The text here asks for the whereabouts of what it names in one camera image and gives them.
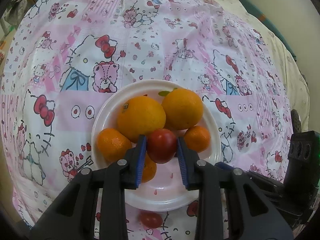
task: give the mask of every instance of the hello kitty print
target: hello kitty print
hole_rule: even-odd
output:
[[[13,38],[0,93],[14,204],[30,227],[82,168],[96,168],[91,130],[103,103],[146,79],[201,97],[221,161],[283,181],[290,106],[258,30],[215,0],[38,0]],[[150,229],[127,206],[129,239],[193,239],[196,208],[162,213]]]

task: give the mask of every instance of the black round hole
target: black round hole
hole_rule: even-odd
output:
[[[297,149],[297,157],[299,158],[302,152],[302,143],[299,142],[298,149]]]
[[[290,154],[293,154],[293,151],[294,151],[294,143],[292,142],[290,144]]]
[[[308,158],[309,158],[309,156],[310,156],[310,151],[311,151],[310,144],[307,144],[306,151],[305,151],[305,153],[304,153],[304,158],[305,158],[305,159],[308,159]]]

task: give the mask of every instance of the plate of fruit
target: plate of fruit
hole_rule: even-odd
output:
[[[142,183],[125,190],[125,202],[149,211],[169,211],[194,201],[198,191],[182,184],[177,137],[211,164],[220,161],[217,124],[193,91],[165,80],[146,80],[123,87],[101,107],[92,127],[93,162],[98,169],[122,159],[147,136]]]

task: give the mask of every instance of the green leaf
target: green leaf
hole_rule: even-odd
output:
[[[159,93],[158,93],[158,95],[159,96],[161,96],[161,97],[165,97],[167,94],[169,94],[170,93],[170,91],[160,91]]]

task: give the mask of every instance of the large orange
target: large orange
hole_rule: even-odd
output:
[[[211,136],[206,128],[194,126],[186,131],[183,138],[189,149],[199,153],[208,148]]]
[[[203,114],[201,98],[188,89],[175,89],[164,98],[162,107],[167,117],[167,125],[176,130],[195,126]]]
[[[149,180],[152,180],[156,175],[156,171],[157,171],[157,164],[150,159],[148,154],[146,154],[141,182],[145,183],[145,182],[148,182]]]
[[[164,127],[165,112],[153,98],[138,96],[124,103],[117,124],[120,133],[137,143],[140,134],[148,136],[154,130]]]
[[[110,163],[122,159],[126,151],[132,148],[130,140],[113,128],[103,129],[97,136],[96,145]]]

